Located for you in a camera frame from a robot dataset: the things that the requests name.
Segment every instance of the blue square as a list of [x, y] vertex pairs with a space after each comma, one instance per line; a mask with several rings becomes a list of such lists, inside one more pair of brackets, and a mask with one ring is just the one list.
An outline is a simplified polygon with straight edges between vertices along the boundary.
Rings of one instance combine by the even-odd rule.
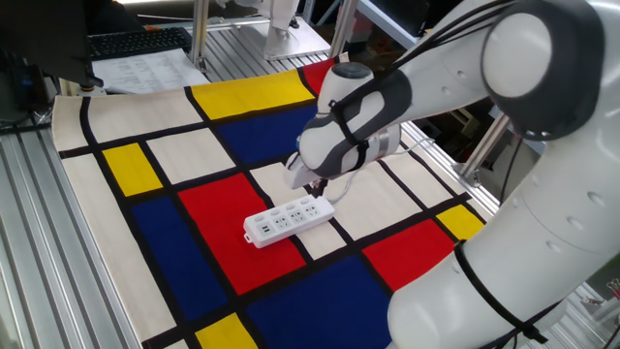
[[317, 106], [296, 108], [218, 126], [226, 142], [245, 164], [297, 150], [297, 137], [317, 114]]
[[170, 198], [133, 206], [132, 213], [187, 320], [227, 303]]
[[247, 308], [270, 349], [379, 349], [390, 343], [386, 293], [349, 257]]

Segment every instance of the keyboard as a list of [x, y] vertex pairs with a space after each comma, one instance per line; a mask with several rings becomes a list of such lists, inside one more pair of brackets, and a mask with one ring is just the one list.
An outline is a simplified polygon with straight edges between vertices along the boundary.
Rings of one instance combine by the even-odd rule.
[[88, 41], [90, 42], [90, 57], [93, 61], [175, 48], [183, 48], [186, 52], [192, 49], [192, 37], [183, 28], [95, 35], [88, 37]]

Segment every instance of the yellow square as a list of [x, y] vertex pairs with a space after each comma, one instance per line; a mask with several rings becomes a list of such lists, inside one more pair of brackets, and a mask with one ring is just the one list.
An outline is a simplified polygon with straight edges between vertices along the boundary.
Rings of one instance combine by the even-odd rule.
[[104, 150], [104, 156], [126, 197], [162, 188], [137, 143]]
[[468, 239], [475, 235], [484, 224], [465, 206], [453, 207], [437, 216], [439, 220], [458, 239]]
[[196, 332], [202, 349], [257, 349], [239, 317], [233, 313], [215, 324]]
[[196, 102], [211, 120], [312, 100], [297, 70], [192, 86]]

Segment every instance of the paper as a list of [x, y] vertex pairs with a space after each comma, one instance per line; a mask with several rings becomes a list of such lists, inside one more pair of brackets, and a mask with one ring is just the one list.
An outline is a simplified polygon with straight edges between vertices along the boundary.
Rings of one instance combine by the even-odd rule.
[[150, 93], [209, 83], [183, 49], [93, 62], [104, 89], [116, 93]]

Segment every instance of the white power strip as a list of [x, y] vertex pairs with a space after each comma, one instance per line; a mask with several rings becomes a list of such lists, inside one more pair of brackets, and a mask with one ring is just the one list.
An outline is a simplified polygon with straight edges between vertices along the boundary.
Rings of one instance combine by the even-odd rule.
[[328, 221], [333, 212], [326, 198], [308, 195], [245, 218], [244, 237], [248, 243], [263, 248]]

